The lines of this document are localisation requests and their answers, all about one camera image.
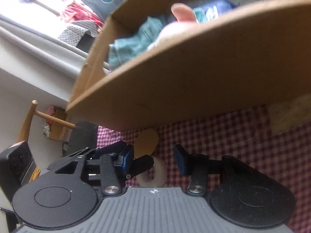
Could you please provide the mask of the tan round cushion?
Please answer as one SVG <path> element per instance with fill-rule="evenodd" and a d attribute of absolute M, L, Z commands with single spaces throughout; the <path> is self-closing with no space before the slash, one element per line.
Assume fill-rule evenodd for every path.
<path fill-rule="evenodd" d="M 142 157 L 144 155 L 152 155 L 159 143 L 158 132 L 153 129 L 143 130 L 135 139 L 134 151 L 135 158 Z"/>

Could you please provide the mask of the teal knitted cloth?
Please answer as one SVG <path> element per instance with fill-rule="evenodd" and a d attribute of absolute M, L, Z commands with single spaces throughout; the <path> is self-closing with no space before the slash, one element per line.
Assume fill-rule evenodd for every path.
<path fill-rule="evenodd" d="M 133 36 L 116 39 L 109 45 L 107 63 L 110 69 L 115 70 L 145 52 L 168 23 L 168 17 L 165 15 L 148 16 Z"/>

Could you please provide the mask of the pink round plush toy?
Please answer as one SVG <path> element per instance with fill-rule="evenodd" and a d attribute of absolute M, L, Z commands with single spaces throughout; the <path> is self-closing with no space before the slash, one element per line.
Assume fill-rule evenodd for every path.
<path fill-rule="evenodd" d="M 186 4 L 174 3 L 171 6 L 171 12 L 176 20 L 169 23 L 161 30 L 156 40 L 148 46 L 147 50 L 151 50 L 172 37 L 185 33 L 187 30 L 198 25 L 195 13 L 191 7 Z"/>

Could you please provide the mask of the blue wet wipes pack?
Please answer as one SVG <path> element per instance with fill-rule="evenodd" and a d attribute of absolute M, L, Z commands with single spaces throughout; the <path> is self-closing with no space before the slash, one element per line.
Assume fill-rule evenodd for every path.
<path fill-rule="evenodd" d="M 237 6 L 228 0 L 214 0 L 193 9 L 198 23 L 206 23 L 218 19 L 222 14 L 235 9 Z"/>

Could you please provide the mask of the black chair seat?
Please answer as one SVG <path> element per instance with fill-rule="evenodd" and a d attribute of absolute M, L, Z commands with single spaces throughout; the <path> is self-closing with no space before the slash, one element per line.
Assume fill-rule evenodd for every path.
<path fill-rule="evenodd" d="M 82 121 L 75 125 L 69 138 L 67 155 L 85 148 L 97 147 L 98 125 Z"/>

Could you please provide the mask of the pink checkered tablecloth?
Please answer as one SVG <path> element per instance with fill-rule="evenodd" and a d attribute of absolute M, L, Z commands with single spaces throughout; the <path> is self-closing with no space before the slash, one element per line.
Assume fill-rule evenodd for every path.
<path fill-rule="evenodd" d="M 166 186 L 186 188 L 188 177 L 179 173 L 173 147 L 219 160 L 230 155 L 290 189 L 296 198 L 289 227 L 310 232 L 310 122 L 274 134 L 265 106 L 192 119 L 156 128 L 159 143 L 153 155 L 166 164 Z"/>

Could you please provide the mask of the polka dot cloth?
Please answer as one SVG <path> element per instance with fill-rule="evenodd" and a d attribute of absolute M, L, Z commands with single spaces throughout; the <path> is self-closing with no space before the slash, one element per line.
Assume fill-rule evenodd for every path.
<path fill-rule="evenodd" d="M 71 46 L 77 47 L 78 43 L 85 35 L 97 38 L 100 29 L 101 27 L 91 20 L 73 21 L 67 23 L 67 27 L 58 36 L 58 39 Z"/>

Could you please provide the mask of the brown cardboard box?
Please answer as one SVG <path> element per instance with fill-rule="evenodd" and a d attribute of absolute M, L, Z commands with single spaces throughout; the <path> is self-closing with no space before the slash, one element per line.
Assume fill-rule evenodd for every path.
<path fill-rule="evenodd" d="M 92 45 L 67 112 L 124 131 L 310 93 L 310 0 L 241 6 L 104 73 L 111 43 L 185 1 L 123 2 Z"/>

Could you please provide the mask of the grey curtain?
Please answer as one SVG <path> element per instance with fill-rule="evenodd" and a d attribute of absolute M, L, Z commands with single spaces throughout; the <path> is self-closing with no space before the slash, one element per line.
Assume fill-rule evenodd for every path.
<path fill-rule="evenodd" d="M 1 37 L 76 79 L 88 53 L 1 15 Z"/>

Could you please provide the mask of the pink hanging garment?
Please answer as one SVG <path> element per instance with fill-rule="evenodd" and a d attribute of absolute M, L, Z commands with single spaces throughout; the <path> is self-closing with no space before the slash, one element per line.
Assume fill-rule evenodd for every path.
<path fill-rule="evenodd" d="M 72 3 L 60 12 L 61 19 L 66 23 L 74 21 L 93 21 L 99 27 L 104 25 L 103 21 L 94 13 L 87 10 L 85 7 Z"/>

